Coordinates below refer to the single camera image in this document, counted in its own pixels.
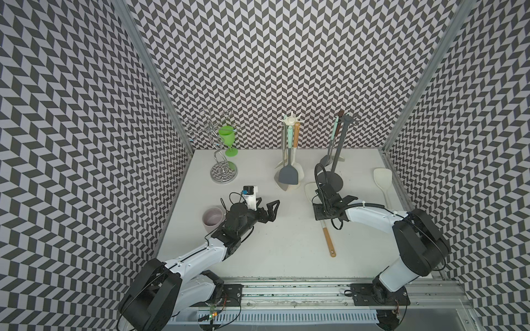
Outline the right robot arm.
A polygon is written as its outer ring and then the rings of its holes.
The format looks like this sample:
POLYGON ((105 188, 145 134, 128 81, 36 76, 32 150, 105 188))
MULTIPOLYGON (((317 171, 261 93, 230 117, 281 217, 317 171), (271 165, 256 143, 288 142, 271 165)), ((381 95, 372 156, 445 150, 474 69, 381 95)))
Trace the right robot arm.
POLYGON ((351 297, 356 306, 405 306, 410 299, 405 286, 419 277, 447 265, 451 252, 449 242, 433 219, 425 211, 390 210, 385 205, 359 202, 357 197, 341 197, 331 185, 331 173, 322 164, 314 168, 316 180, 312 203, 315 219, 327 220, 337 231, 346 222, 361 223, 393 235, 399 257, 379 273, 372 282, 351 284, 344 295, 351 297))

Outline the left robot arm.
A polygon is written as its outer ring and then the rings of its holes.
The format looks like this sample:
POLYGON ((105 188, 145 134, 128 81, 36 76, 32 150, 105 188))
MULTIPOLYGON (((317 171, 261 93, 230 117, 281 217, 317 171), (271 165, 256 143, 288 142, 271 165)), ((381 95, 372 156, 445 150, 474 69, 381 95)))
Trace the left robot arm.
POLYGON ((216 304, 229 297, 211 267, 225 261, 250 237, 257 223, 276 220, 280 201, 262 200, 244 188, 240 201, 222 210, 222 222, 204 244, 168 261, 151 259, 117 306, 116 330, 162 330, 172 317, 196 303, 216 304))

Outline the dark grey utensil rack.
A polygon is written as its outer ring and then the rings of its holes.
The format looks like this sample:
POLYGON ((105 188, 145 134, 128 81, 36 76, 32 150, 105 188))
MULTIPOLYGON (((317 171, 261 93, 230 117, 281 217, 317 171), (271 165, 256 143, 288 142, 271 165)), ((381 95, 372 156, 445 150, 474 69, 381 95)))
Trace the dark grey utensil rack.
POLYGON ((335 156, 335 159, 331 163, 331 168, 326 173, 320 173, 317 176, 317 183, 324 183, 327 180, 331 184, 335 191, 340 191, 344 186, 344 181, 341 176, 337 173, 338 163, 341 159, 341 152, 345 144, 346 135, 349 130, 350 125, 354 122, 354 116, 345 113, 341 118, 341 127, 338 133, 337 138, 335 139, 335 146, 332 151, 332 155, 335 156))

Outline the cream utensil rack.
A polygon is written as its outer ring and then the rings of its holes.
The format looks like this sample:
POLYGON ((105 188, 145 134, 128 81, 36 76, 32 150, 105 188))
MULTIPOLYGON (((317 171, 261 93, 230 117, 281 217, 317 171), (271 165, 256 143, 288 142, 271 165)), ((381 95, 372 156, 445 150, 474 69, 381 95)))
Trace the cream utensil rack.
POLYGON ((277 164, 274 180, 286 192, 297 189, 304 179, 302 166, 296 161, 302 121, 294 113, 284 115, 281 120, 282 160, 277 164))

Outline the pink ceramic cup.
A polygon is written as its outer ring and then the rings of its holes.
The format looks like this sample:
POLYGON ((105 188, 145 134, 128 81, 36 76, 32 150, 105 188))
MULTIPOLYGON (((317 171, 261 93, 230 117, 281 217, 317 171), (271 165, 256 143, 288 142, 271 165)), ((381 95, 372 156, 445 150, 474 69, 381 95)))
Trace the pink ceramic cup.
POLYGON ((214 231, 225 220, 226 213, 218 206, 209 208, 202 215, 202 224, 207 233, 214 231))

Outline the green plastic goblet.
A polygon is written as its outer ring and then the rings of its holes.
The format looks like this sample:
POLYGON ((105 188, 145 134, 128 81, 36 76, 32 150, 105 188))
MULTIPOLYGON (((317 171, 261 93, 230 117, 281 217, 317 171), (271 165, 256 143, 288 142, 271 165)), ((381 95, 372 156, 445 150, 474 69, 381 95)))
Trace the green plastic goblet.
POLYGON ((227 157, 235 157, 238 153, 237 148, 234 147, 235 143, 235 129, 232 126, 222 126, 218 130, 219 137, 223 141, 224 145, 228 147, 225 154, 227 157))

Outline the metal base rail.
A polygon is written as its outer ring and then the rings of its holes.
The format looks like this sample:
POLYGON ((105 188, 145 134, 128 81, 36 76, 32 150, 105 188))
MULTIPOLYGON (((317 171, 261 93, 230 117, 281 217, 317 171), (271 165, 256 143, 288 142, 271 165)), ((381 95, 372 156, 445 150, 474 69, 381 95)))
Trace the metal base rail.
POLYGON ((360 324, 384 330, 481 330, 464 291, 454 281, 417 279, 394 293, 368 279, 227 278, 212 305, 201 299, 173 310, 160 329, 360 324))

